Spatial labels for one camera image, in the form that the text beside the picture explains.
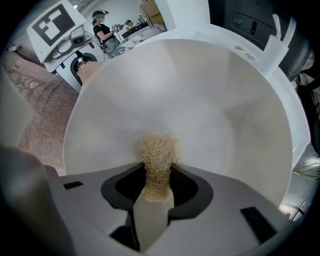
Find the floor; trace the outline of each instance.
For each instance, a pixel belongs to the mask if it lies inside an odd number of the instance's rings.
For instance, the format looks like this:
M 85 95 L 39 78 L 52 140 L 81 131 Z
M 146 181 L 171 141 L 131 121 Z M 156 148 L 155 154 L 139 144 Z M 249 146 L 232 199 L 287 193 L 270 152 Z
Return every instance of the floor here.
M 279 207 L 289 220 L 300 222 L 303 214 L 308 212 L 319 185 L 320 179 L 315 177 L 304 176 L 314 175 L 320 176 L 320 157 L 314 151 L 312 145 L 308 145 L 293 169 L 288 191 Z

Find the black cable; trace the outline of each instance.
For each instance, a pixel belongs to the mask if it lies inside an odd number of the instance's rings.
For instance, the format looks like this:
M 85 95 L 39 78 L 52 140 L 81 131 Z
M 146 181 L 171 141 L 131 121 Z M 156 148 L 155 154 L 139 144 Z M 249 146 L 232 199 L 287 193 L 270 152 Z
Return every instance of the black cable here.
M 114 47 L 113 47 L 112 52 L 107 52 L 107 51 L 105 51 L 105 53 L 106 53 L 106 54 L 112 54 L 112 53 L 114 52 L 115 48 L 116 48 L 116 42 L 114 42 Z
M 119 39 L 120 39 L 119 41 L 120 41 L 120 43 L 121 43 L 121 42 L 122 42 L 121 37 L 120 37 L 120 35 L 119 35 L 119 34 L 118 34 L 118 36 L 119 36 Z

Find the dry noodle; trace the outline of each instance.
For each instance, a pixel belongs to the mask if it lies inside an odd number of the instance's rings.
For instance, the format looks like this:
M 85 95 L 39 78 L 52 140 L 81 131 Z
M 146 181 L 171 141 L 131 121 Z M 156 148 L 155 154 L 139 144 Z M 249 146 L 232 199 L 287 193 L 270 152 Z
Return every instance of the dry noodle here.
M 150 203 L 169 199 L 170 167 L 180 160 L 179 140 L 175 135 L 149 133 L 140 145 L 140 156 L 146 170 L 144 199 Z

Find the black slot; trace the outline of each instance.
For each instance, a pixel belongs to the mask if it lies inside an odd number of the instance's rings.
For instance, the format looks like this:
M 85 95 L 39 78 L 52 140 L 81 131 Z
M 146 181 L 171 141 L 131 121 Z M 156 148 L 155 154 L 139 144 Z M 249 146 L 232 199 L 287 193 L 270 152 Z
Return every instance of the black slot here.
M 90 47 L 91 47 L 92 49 L 95 48 L 95 46 L 94 46 L 94 44 L 93 44 L 92 42 L 90 42 L 89 45 L 90 45 Z
M 277 233 L 255 207 L 243 208 L 240 212 L 261 244 Z
M 134 212 L 133 210 L 130 210 L 128 212 L 125 224 L 113 231 L 110 234 L 110 237 L 112 237 L 114 240 L 117 240 L 121 244 L 139 252 L 140 244 L 138 241 L 136 227 L 134 223 Z
M 74 181 L 74 182 L 63 184 L 63 186 L 66 190 L 74 189 L 74 188 L 82 186 L 82 185 L 83 185 L 83 183 L 80 181 Z
M 256 29 L 257 29 L 257 22 L 254 21 L 252 22 L 252 27 L 251 27 L 251 35 L 254 35 L 256 33 Z

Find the white funnel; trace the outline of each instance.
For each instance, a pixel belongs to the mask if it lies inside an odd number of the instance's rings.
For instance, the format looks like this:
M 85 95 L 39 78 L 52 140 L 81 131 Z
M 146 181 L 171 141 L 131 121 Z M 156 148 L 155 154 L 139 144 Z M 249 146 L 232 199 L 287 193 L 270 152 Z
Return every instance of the white funnel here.
M 68 175 L 140 162 L 146 133 L 174 133 L 183 164 L 281 203 L 291 177 L 290 127 L 277 94 L 249 63 L 210 43 L 169 39 L 103 65 L 67 127 Z

